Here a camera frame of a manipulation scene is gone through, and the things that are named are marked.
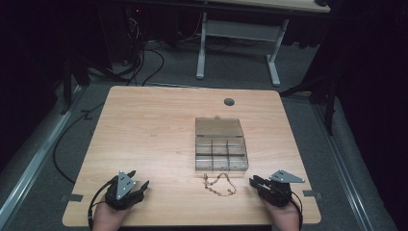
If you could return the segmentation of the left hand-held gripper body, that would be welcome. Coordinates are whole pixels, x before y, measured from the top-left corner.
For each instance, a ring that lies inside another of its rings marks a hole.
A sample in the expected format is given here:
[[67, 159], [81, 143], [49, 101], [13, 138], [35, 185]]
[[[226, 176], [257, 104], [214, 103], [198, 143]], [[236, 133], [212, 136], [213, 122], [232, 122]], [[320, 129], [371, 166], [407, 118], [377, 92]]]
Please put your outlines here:
[[108, 185], [105, 202], [115, 210], [126, 210], [144, 199], [144, 192], [134, 191], [137, 182], [122, 170], [108, 182]]

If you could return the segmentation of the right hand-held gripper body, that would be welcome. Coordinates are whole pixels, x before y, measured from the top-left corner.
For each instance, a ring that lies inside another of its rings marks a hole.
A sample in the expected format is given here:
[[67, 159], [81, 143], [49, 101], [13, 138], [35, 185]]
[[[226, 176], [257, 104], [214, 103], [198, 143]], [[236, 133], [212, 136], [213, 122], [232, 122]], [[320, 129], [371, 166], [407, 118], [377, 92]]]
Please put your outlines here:
[[270, 186], [264, 185], [266, 190], [258, 195], [269, 204], [284, 207], [292, 200], [291, 183], [304, 183], [305, 180], [286, 170], [279, 169], [268, 178]]

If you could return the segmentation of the person's right hand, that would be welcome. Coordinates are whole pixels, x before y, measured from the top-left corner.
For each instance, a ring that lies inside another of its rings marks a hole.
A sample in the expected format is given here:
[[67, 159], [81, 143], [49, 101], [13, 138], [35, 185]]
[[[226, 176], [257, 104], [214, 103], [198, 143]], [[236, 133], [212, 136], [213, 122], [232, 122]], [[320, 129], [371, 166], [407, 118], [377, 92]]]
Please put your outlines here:
[[300, 231], [299, 213], [291, 203], [284, 207], [276, 207], [261, 199], [268, 210], [273, 224], [279, 231]]

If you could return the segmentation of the person's left hand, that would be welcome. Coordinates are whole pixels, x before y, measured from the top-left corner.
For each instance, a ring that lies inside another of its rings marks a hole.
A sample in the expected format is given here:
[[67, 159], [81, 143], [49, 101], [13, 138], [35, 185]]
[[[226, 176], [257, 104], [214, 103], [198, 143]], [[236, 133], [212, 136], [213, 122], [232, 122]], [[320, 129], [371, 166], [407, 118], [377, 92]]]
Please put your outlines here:
[[115, 210], [107, 203], [100, 202], [93, 215], [91, 231], [118, 231], [131, 209]]

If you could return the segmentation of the clear plastic compartment box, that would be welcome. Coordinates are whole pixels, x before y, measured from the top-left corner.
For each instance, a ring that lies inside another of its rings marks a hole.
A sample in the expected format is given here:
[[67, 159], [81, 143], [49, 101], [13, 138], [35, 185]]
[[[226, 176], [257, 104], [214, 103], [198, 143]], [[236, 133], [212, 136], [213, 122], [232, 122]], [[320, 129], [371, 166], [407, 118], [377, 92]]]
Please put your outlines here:
[[246, 143], [238, 118], [198, 117], [195, 120], [195, 169], [247, 171]]

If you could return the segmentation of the black stand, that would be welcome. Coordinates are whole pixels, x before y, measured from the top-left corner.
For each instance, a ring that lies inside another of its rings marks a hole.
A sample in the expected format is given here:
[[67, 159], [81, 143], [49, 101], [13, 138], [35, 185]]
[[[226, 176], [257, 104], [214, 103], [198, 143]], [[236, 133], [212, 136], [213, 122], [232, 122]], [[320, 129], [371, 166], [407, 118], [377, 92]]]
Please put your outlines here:
[[96, 69], [101, 74], [114, 79], [116, 81], [125, 82], [125, 79], [116, 73], [113, 73], [108, 68], [103, 67], [100, 64], [92, 62], [91, 60], [80, 56], [69, 54], [64, 62], [64, 108], [62, 114], [65, 115], [69, 109], [73, 106], [73, 91], [72, 91], [72, 79], [75, 79], [79, 87], [87, 87], [90, 83], [90, 77], [88, 69]]
[[325, 105], [323, 116], [323, 125], [327, 133], [332, 136], [333, 114], [335, 113], [334, 104], [336, 90], [339, 82], [339, 68], [335, 65], [329, 65], [322, 71], [313, 74], [307, 71], [305, 79], [301, 84], [280, 92], [281, 97], [287, 97], [300, 91], [309, 91], [311, 93], [309, 101], [311, 104]]

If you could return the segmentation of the metal floor rail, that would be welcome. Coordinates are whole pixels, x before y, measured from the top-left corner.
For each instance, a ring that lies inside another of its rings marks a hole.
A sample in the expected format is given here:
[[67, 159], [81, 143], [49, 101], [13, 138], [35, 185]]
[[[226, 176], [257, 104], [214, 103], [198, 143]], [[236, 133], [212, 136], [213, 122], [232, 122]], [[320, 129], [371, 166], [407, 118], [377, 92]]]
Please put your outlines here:
[[336, 170], [338, 172], [340, 181], [344, 189], [344, 193], [346, 195], [350, 208], [357, 220], [360, 230], [361, 231], [374, 231], [372, 223], [370, 221], [370, 217], [368, 213], [366, 212], [362, 198], [354, 185], [353, 179], [347, 170], [347, 167], [344, 163], [340, 149], [338, 145], [336, 144], [334, 136], [329, 134], [325, 126], [323, 109], [319, 105], [312, 105], [312, 109], [319, 121], [319, 127], [322, 130], [328, 142], [328, 145], [330, 147], [331, 156], [334, 160]]
[[67, 202], [60, 199], [71, 194], [78, 177], [92, 135], [86, 114], [95, 104], [88, 89], [78, 87], [73, 106], [47, 126], [42, 144], [0, 208], [0, 231], [38, 230], [46, 222], [62, 224]]

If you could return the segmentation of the white metal desk frame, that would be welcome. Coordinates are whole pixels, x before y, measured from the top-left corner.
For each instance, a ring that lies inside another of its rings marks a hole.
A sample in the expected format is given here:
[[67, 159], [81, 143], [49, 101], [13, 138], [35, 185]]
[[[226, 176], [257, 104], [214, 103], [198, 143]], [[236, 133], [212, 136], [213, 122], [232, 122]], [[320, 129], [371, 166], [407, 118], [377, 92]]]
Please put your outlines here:
[[[258, 7], [266, 10], [277, 10], [282, 13], [330, 13], [328, 5], [319, 0], [203, 0], [205, 6], [209, 3], [224, 3], [233, 6]], [[280, 86], [280, 79], [275, 65], [279, 48], [286, 34], [290, 20], [286, 16], [279, 19], [278, 24], [266, 25], [260, 23], [238, 22], [232, 19], [208, 19], [207, 13], [202, 14], [200, 50], [197, 60], [196, 78], [205, 77], [206, 38], [208, 36], [229, 39], [247, 39], [268, 41], [274, 44], [272, 53], [266, 55], [269, 75], [275, 87]]]

